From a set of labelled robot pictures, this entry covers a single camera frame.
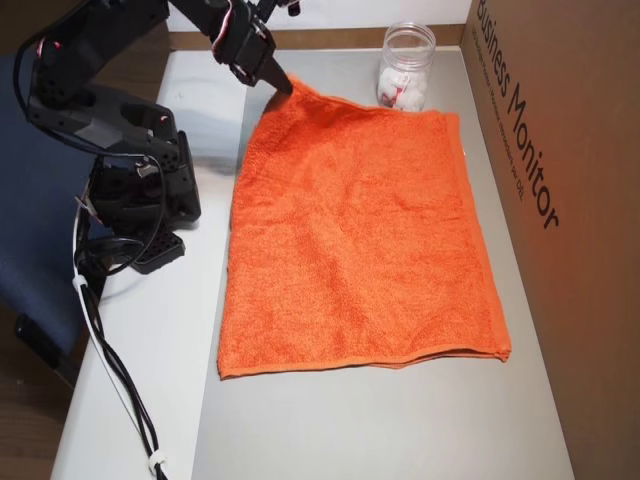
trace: chair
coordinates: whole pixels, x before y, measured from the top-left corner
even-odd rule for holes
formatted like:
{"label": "chair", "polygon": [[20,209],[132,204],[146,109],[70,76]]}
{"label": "chair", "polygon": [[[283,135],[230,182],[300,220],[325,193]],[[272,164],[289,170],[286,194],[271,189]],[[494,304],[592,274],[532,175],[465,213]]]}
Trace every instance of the chair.
{"label": "chair", "polygon": [[[28,91],[33,57],[25,56]],[[19,312],[16,334],[70,384],[67,355],[83,318],[72,286],[72,227],[93,158],[28,124],[15,100],[13,56],[0,57],[0,301]]]}

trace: white table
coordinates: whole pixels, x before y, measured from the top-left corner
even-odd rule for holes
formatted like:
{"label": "white table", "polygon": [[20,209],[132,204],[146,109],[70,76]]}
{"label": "white table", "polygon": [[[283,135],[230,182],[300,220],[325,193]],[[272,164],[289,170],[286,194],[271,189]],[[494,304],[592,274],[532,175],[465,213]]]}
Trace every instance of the white table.
{"label": "white table", "polygon": [[[375,100],[375,53],[279,55],[285,68],[325,93]],[[509,362],[439,359],[400,371],[365,367],[220,382],[217,331],[237,152],[270,91],[247,92],[208,52],[171,55],[159,103],[189,136],[202,218],[179,232],[185,257],[148,277],[127,271],[110,279],[101,304],[107,336],[169,457],[171,480],[573,478],[459,50],[438,52],[430,90],[432,107],[461,114],[467,168],[512,337]],[[150,478],[137,433],[92,347],[53,477]]]}

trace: towel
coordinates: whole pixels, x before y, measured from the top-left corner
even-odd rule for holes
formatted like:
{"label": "towel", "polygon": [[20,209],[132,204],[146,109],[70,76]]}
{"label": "towel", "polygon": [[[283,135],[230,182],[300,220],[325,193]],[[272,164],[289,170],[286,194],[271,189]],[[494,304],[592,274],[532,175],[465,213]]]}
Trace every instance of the towel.
{"label": "towel", "polygon": [[458,116],[293,83],[264,113],[234,192],[221,378],[506,361]]}

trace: clear plastic jar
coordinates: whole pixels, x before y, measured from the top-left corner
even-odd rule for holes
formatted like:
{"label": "clear plastic jar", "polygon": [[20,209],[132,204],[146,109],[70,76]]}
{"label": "clear plastic jar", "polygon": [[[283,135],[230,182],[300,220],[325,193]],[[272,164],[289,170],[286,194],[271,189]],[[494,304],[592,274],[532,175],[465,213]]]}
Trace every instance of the clear plastic jar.
{"label": "clear plastic jar", "polygon": [[387,30],[382,48],[378,103],[419,112],[427,101],[427,83],[436,37],[424,25],[402,22]]}

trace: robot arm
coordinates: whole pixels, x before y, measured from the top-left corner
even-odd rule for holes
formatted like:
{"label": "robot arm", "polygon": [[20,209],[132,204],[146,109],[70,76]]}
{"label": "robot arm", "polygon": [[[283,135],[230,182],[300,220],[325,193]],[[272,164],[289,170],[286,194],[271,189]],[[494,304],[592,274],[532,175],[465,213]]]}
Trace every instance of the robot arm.
{"label": "robot arm", "polygon": [[[291,83],[273,59],[275,42],[264,26],[275,6],[288,5],[287,0],[260,0],[257,6],[243,0],[172,3],[212,42],[220,40],[215,58],[228,64],[241,82],[253,86],[264,79],[291,93]],[[48,107],[67,105],[109,60],[168,16],[167,0],[85,2],[40,40],[33,93]]]}
{"label": "robot arm", "polygon": [[[212,42],[216,61],[229,65],[244,84],[263,79],[291,93],[286,74],[273,58],[275,42],[264,25],[276,6],[289,0],[172,0]],[[167,0],[88,0],[48,29],[39,40],[27,117],[40,130],[69,142],[78,139],[98,154],[90,178],[93,215],[122,242],[79,239],[78,263],[98,266],[126,261],[150,273],[184,254],[172,230],[200,216],[191,153],[172,112],[117,89],[91,83],[107,62],[169,15]],[[105,163],[111,155],[138,155],[154,165]],[[131,245],[143,244],[138,253]]]}

